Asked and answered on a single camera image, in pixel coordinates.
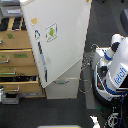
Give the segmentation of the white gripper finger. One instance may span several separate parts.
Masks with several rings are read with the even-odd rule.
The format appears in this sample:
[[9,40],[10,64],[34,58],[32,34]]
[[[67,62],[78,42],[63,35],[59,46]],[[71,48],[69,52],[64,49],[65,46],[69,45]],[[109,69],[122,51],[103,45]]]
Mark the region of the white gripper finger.
[[90,118],[92,119],[92,121],[93,121],[93,128],[101,128],[100,127],[100,124],[99,124],[99,122],[98,122],[98,118],[96,117],[96,116],[90,116]]

